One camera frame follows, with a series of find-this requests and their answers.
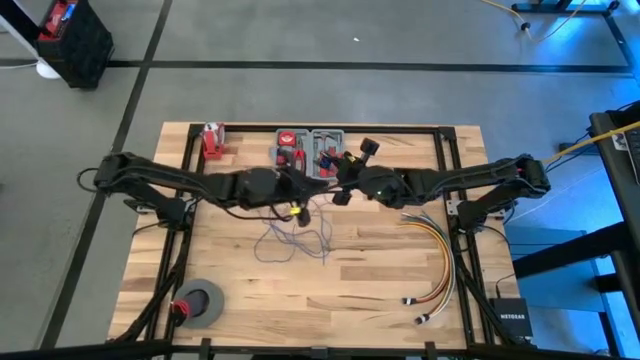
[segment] cable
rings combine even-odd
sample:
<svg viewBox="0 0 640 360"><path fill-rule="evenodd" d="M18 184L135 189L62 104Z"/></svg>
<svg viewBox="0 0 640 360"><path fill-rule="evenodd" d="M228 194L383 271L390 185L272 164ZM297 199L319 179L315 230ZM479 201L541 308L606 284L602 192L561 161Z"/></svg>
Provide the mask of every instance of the cable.
<svg viewBox="0 0 640 360"><path fill-rule="evenodd" d="M80 187L80 189L84 190L84 191L88 191L88 192L92 192L92 193L97 193L98 190L97 189L91 189L88 188L84 185L82 185L82 175L84 175L85 173L89 172L89 171L98 171L98 168L86 168L82 171L80 171L77 175L76 175L76 184L78 184L78 186Z"/></svg>
<svg viewBox="0 0 640 360"><path fill-rule="evenodd" d="M229 209L221 207L222 210L224 212L226 212L227 214L233 216L236 219L240 219L240 220L280 220L281 217L264 217L264 216L240 216L237 214L232 213Z"/></svg>
<svg viewBox="0 0 640 360"><path fill-rule="evenodd" d="M555 166L553 166L553 167L551 167L551 168L549 168L549 166L547 166L547 170L546 170L546 171L547 171L547 174L548 174L548 173L550 173L551 171L553 171L553 170L555 170L555 169L559 168L560 166L562 166L562 165L564 165L564 164L568 163L569 161L571 161L571 160L573 160L573 159L577 158L578 156L580 156L580 155L582 155L582 154L586 153L587 151L589 151L589 150L590 150L592 147L594 147L594 146L595 146L595 145L591 144L591 145L589 145L589 146L585 147L584 149L582 149L582 150L580 150L579 152L575 153L572 157L567 158L567 159L565 159L565 160L563 160L563 161L561 161L561 162L557 163Z"/></svg>
<svg viewBox="0 0 640 360"><path fill-rule="evenodd" d="M131 236L132 236L132 237L133 237L133 236L136 236L136 235L138 235L138 233L140 233L140 232L141 232L141 231L143 231L143 230L146 230L146 229L152 228L152 227L154 227L154 226L160 226L160 225L162 225L163 223L164 223L163 221L158 221L157 223L153 223L153 224L149 224L149 225L145 225L145 226L139 227L139 228L135 229L135 230L133 231L133 233L131 233Z"/></svg>
<svg viewBox="0 0 640 360"><path fill-rule="evenodd" d="M33 63L33 64L26 64L26 65L17 65L17 66L1 66L0 70L14 70L14 69L24 69L24 68L28 68L28 67L32 67L32 66L36 66L38 65L37 62Z"/></svg>
<svg viewBox="0 0 640 360"><path fill-rule="evenodd" d="M513 215L516 214L516 202L512 201L511 202L511 214L509 214L509 216L505 219L505 221L502 223L502 226L505 226L509 223L509 221L511 221L511 218L513 218Z"/></svg>
<svg viewBox="0 0 640 360"><path fill-rule="evenodd" d="M549 34L543 36L540 39L534 39L533 36L531 36L531 32L529 31L529 28L531 27L531 23L529 23L528 21L526 21L520 14L518 14L518 12L516 12L513 9L510 9L504 5L495 3L493 1L490 0L480 0L485 4L489 4L491 6L495 6L499 9L502 9L504 11L509 12L510 14L512 14L513 16L517 17L518 19L520 19L520 21L522 21L522 24L520 24L520 30L523 30L524 32L527 33L527 36L529 37L529 39L531 41L533 41L536 44L539 44L545 40L547 40L548 38L552 37L555 33L557 33L560 29L562 29L568 22L569 20L573 19L574 16L576 16L576 14L578 13L578 11L582 10L582 7L584 7L584 5L587 3L587 0L582 0L582 2L580 3L580 5L578 5L576 7L576 9L571 13L571 15L569 15L568 18L566 18L562 24L560 24L558 27L556 27L553 31L551 31Z"/></svg>
<svg viewBox="0 0 640 360"><path fill-rule="evenodd" d="M593 144L593 143L595 143L596 141L600 141L600 140L602 140L602 139L610 138L610 137L612 137L613 135L622 134L622 133L627 132L627 131L629 131L629 130L633 130L633 129L637 128L637 127L640 127L640 121L636 121L636 122L635 122L635 123L633 123L633 124L630 124L630 125L627 125L627 126L623 126L623 127L618 128L618 129L616 129L616 130L610 130L610 131L607 131L606 133L604 133L604 134L602 134L602 135L594 136L594 137L592 137L591 139L587 139L587 140L582 141L582 142L579 142L579 143L577 143L577 144L575 144L575 145L573 145L573 146L570 146L570 147L568 147L568 148L566 148L566 149L564 149L564 150L560 151L559 153L557 153L557 154L553 155L552 157L550 157L550 158L548 158L548 159L544 160L543 162L544 162L544 163L547 163L547 164L548 164L548 163L551 163L551 162L553 162L555 159L558 159L558 158L560 158L560 157L562 157L562 156L565 156L565 155L567 155L568 153L570 153L570 152L572 152L572 151L574 151L574 150L580 149L581 147L587 146L587 145L589 145L589 144Z"/></svg>
<svg viewBox="0 0 640 360"><path fill-rule="evenodd" d="M317 258L317 259L322 259L323 264L325 263L325 259L327 257L327 255L330 252L330 246L329 243L331 241L331 237L333 235L333 227L331 226L331 223L329 223L329 221L327 221L324 218L324 214L322 212L322 207L329 204L330 202L326 199L326 197L324 198L325 203L322 205L318 205L318 203L313 200L310 199L310 202L314 203L316 208L314 209L314 211L311 213L311 216L315 216L316 213L319 213L320 215L320 231L318 232L317 230L307 230L307 231L303 231L301 233L296 233L296 226L294 225L293 230L291 232L287 232L285 230L283 230L282 228L280 228L278 225L276 225L276 223L273 220L270 221L264 221L264 223L266 225L268 225L267 230L260 236L260 238L258 238L258 240L256 241L256 243L253 246L253 254L254 257L256 258L256 260L260 261L260 262L265 262L265 263L285 263L290 261L293 256L295 255L297 250L300 250L302 252L304 252L305 254L307 254L310 257L313 258ZM273 232L276 239L285 244L285 245L291 245L291 253L283 258L283 259L264 259L262 258L259 253L258 253L258 246L260 245L260 243L266 238L266 236ZM300 236L304 236L307 234L313 234L315 236L317 236L318 241L320 243L320 249L315 251L313 249L310 249L306 244L301 243L297 238Z"/></svg>
<svg viewBox="0 0 640 360"><path fill-rule="evenodd" d="M269 205L269 209L271 209L271 211L273 212L273 215L275 215L275 217L280 221L288 222L288 221L291 221L293 219L293 216L291 216L291 215L282 216L282 215L278 214L278 212L276 211L276 208L273 206L273 204Z"/></svg>
<svg viewBox="0 0 640 360"><path fill-rule="evenodd" d="M579 143L579 142L580 142L580 140L582 140L582 139L586 138L587 136L589 136L589 132L587 132L586 134L582 135L579 139L577 139L576 141L574 141L571 145L573 146L573 145L575 145L575 144ZM544 171L545 171L545 172L548 172L548 171L549 171L549 168L551 168L551 166L553 166L553 164L555 164L555 163L557 163L558 161L560 161L560 159L561 159L561 158L562 158L562 157L559 157L559 158L557 158L557 159L553 160L552 162L550 162L550 163L549 163L549 165L547 165L547 167L544 169Z"/></svg>
<svg viewBox="0 0 640 360"><path fill-rule="evenodd" d="M624 108L628 108L629 106L634 105L634 104L636 104L636 103L638 103L638 102L640 102L640 100L636 100L636 101L634 101L634 102L630 102L630 103L628 103L628 104L626 104L626 105L622 105L622 106L620 106L619 108L617 108L617 109L616 109L616 111L620 111L620 110L622 110L622 109L624 109Z"/></svg>
<svg viewBox="0 0 640 360"><path fill-rule="evenodd" d="M407 305L420 304L435 299L444 291L444 295L435 307L433 307L429 312L424 313L415 319L415 323L418 325L423 324L430 318L438 315L451 300L451 295L453 294L455 288L455 263L453 251L451 250L451 243L448 241L448 237L442 231L442 228L440 228L438 224L424 212L424 210L422 211L422 213L422 216L403 213L403 221L405 222L401 226L413 226L421 228L429 232L438 241L438 245L442 250L443 256L445 258L445 271L443 273L441 281L429 294L420 298L402 299L403 303Z"/></svg>
<svg viewBox="0 0 640 360"><path fill-rule="evenodd" d="M504 239L504 241L507 243L507 245L509 246L509 248L511 248L511 243L509 242L509 239L507 239L507 235L505 235L502 231L494 228L493 226L489 226L489 225L481 225L480 226L483 229L489 229L493 232L495 232L496 234L502 236L502 238Z"/></svg>
<svg viewBox="0 0 640 360"><path fill-rule="evenodd" d="M500 281L502 281L504 279L508 279L508 278L512 277L513 275L515 275L515 273L513 273L511 275L507 275L505 277L502 277L502 278L498 279L498 281L496 281L496 296L498 297L498 299L501 298L501 296L500 296L500 288L498 287L498 285L500 285Z"/></svg>

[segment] red tool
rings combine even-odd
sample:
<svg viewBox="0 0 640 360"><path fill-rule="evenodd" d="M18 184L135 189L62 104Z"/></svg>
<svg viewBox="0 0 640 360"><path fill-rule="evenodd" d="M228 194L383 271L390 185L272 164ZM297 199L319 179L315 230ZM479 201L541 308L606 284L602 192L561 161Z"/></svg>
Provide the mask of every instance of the red tool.
<svg viewBox="0 0 640 360"><path fill-rule="evenodd" d="M220 160L224 151L224 124L206 123L202 130L202 153L205 159Z"/></svg>
<svg viewBox="0 0 640 360"><path fill-rule="evenodd" d="M329 155L336 156L336 148L335 148L335 146L329 146ZM335 176L336 175L335 166L331 166L331 170L328 170L328 174L329 174L329 176Z"/></svg>
<svg viewBox="0 0 640 360"><path fill-rule="evenodd" d="M291 158L290 152L283 149L278 149L276 153L276 165L285 166L289 163L290 158Z"/></svg>
<svg viewBox="0 0 640 360"><path fill-rule="evenodd" d="M296 146L296 133L293 131L283 131L278 135L278 145Z"/></svg>
<svg viewBox="0 0 640 360"><path fill-rule="evenodd" d="M296 139L296 148L293 150L293 167L302 171L307 170L307 159L304 155L304 145L302 144L302 138Z"/></svg>

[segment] yellow wire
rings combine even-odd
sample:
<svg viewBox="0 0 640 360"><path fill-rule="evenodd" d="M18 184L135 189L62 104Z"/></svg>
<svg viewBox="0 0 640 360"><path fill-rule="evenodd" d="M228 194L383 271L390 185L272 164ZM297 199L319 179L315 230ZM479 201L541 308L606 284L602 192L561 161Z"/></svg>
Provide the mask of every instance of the yellow wire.
<svg viewBox="0 0 640 360"><path fill-rule="evenodd" d="M434 229L431 229L430 227L422 223L407 222L407 223L401 224L400 226L401 227L415 226L415 227L421 228L429 232L431 235L433 235L436 238L436 240L438 240L438 247L440 248L440 251L442 251L442 256L444 257L444 260L445 260L444 274L442 276L442 280L440 281L440 283L448 280L448 278L452 275L451 272L449 271L449 267L451 266L451 262L453 261L453 259L449 258L449 252L446 249L446 246L447 246L446 240L444 240L444 238L440 236L440 234L437 231L435 231ZM431 291L429 294L416 298L416 300L430 297L431 295L433 295L433 293L436 290L439 290L438 289L439 287L440 287L440 284L438 284L438 286L436 286L436 288L433 291Z"/></svg>
<svg viewBox="0 0 640 360"><path fill-rule="evenodd" d="M553 155L552 157L544 160L543 162L548 164L548 163L550 163L550 162L552 162L552 161L554 161L554 160L556 160L558 158L561 158L561 157L567 155L568 153L570 153L570 152L572 152L572 151L574 151L576 149L580 149L581 147L584 147L584 146L589 145L589 144L593 144L594 142L600 141L602 139L610 138L613 135L617 135L617 134L621 134L621 133L629 131L629 130L633 130L633 129L637 128L637 127L640 127L640 121L636 121L631 125L623 126L623 127L619 128L619 129L611 130L611 131L606 132L606 133L604 133L602 135L598 135L598 136L592 137L591 139L585 140L583 142L579 142L579 143L577 143L577 144L575 144L575 145L573 145L571 147L568 147L568 148L560 151L559 153L557 153L557 154Z"/></svg>
<svg viewBox="0 0 640 360"><path fill-rule="evenodd" d="M440 236L440 234L438 234L437 231L435 231L434 229L431 229L430 227L428 227L425 224L409 222L409 223L402 224L400 226L415 226L415 227L427 230L431 235L433 235L436 239L438 239L438 242L442 242L442 244L444 244L444 246L448 246L446 241L444 240L444 238L442 236ZM446 262L446 259L449 258L449 252L446 251L446 248L441 248L441 250L442 250L442 252L443 252L443 254L445 256L445 262ZM449 277L453 276L453 274L451 274L451 272L448 270L448 267L445 270L445 274L448 274ZM429 315L435 313L439 308L442 308L442 307L445 306L444 302L447 299L447 293L449 293L451 291L451 289L452 289L452 284L453 284L453 281L449 281L448 282L447 288L446 288L446 290L444 292L444 296L442 296L442 298L440 299L440 302L433 309L431 309L431 311L428 312Z"/></svg>
<svg viewBox="0 0 640 360"><path fill-rule="evenodd" d="M517 11L515 11L515 10L513 10L513 9L510 9L510 8L508 8L508 7L504 6L504 5L501 5L501 4L498 4L498 3L495 3L495 2L493 2L493 1L491 1L491 0L480 0L480 1L482 1L482 2L483 2L483 3L485 3L485 4L489 4L489 5L491 5L491 6L495 6L495 7L499 8L499 9L502 9L502 10L504 10L504 11L507 11L507 12L511 13L513 16L518 17L518 19L520 19L520 21L522 21L522 23L523 23L523 24L527 22L527 21L526 21L526 20L525 20L525 19L524 19L520 14L518 14L518 12L517 12ZM527 36L529 36L529 39L531 39L531 41L533 41L534 43L538 43L538 44L539 44L539 43L541 43L541 42L543 42L543 41L547 40L548 38L552 37L552 36L553 36L553 34L555 34L555 33L557 33L557 32L558 32L558 30L562 29L562 27L563 27L563 26L565 26L565 25L569 22L569 20L571 20L574 16L576 16L576 14L578 13L578 11L582 10L582 7L583 7L586 3L587 3L587 0L582 0L582 2L580 3L580 5L578 5L578 7L576 7L576 9L571 13L571 15L569 15L569 17L568 17L565 21L563 21L563 22L562 22L562 24L560 24L560 25L559 25L557 28L555 28L552 32L550 32L549 34L547 34L547 35L543 36L543 37L542 37L542 38L540 38L540 39L534 39L534 38L533 38L533 36L531 36L531 32L529 31L529 29L525 29L524 31L527 33Z"/></svg>

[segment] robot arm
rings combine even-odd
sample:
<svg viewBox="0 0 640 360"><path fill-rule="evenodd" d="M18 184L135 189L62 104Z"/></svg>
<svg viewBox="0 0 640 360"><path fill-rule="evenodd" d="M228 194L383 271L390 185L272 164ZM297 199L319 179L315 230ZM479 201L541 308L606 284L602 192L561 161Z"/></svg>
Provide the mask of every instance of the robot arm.
<svg viewBox="0 0 640 360"><path fill-rule="evenodd" d="M459 225L464 230L484 223L486 215L491 212L508 209L517 198L539 198L550 190L542 164L529 155L451 171L367 167L367 160L377 148L377 143L365 139L361 145L361 157L349 152L342 157L323 154L319 165L327 168L335 165L338 169L338 183L332 186L326 181L308 178L292 167L250 168L202 175L160 165L131 153L105 157L94 178L94 185L106 194L125 193L131 196L135 201L129 203L130 206L142 205L155 210L165 226L175 229L186 224L190 203L168 198L150 184L189 192L194 198L204 199L225 210L236 206L249 210L295 203L300 208L296 215L300 226L310 222L309 199L334 188L341 188L333 197L336 205L347 205L351 191L357 189L370 200L400 209L432 201L444 191L498 185L482 198L458 205Z"/></svg>

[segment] wooden table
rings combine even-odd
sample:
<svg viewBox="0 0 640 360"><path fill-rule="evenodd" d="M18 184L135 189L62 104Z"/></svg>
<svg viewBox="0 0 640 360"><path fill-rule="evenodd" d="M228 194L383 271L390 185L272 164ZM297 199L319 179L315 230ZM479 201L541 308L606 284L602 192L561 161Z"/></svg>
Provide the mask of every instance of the wooden table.
<svg viewBox="0 0 640 360"><path fill-rule="evenodd" d="M188 123L165 123L154 161L179 167L188 127ZM456 132L462 166L486 163L480 128L458 126ZM358 154L363 136L380 143L370 164L437 168L430 136L347 134L347 150ZM230 132L224 158L207 162L205 173L269 166L269 148L274 141L273 133ZM448 146L445 153L451 169ZM487 190L474 189L468 194L474 199ZM326 203L322 197L315 200L319 205ZM446 228L442 200L423 208ZM332 251L324 265L322 260L301 252L286 263L261 263L254 256L254 245L267 226L261 221L234 219L201 202L196 212L186 280L205 278L218 284L225 293L225 309L209 329L178 328L174 344L197 345L202 337L210 337L213 344L221 346L423 348L425 341L434 341L440 349L465 348L458 294L453 294L439 316L421 326L414 325L413 319L435 306L435 302L414 306L400 303L402 297L426 294L442 276L444 261L435 239L419 229L398 227L400 211L366 201L359 192L353 193L347 207L327 204L322 209L333 226ZM412 207L403 211L418 213ZM154 215L140 216L138 226L155 221ZM318 229L320 223L314 217L309 229ZM487 224L504 230L496 220ZM164 229L153 228L133 239L109 337L121 334L151 298L165 233ZM485 288L489 296L494 296L495 282L513 273L509 250L493 232L479 233L476 238ZM317 239L300 240L318 247ZM291 249L270 234L257 251L261 258L283 259ZM502 281L500 290L503 296L518 296L513 277ZM481 342L478 308L473 297L469 298L476 341ZM162 315L162 329L165 322L166 316Z"/></svg>

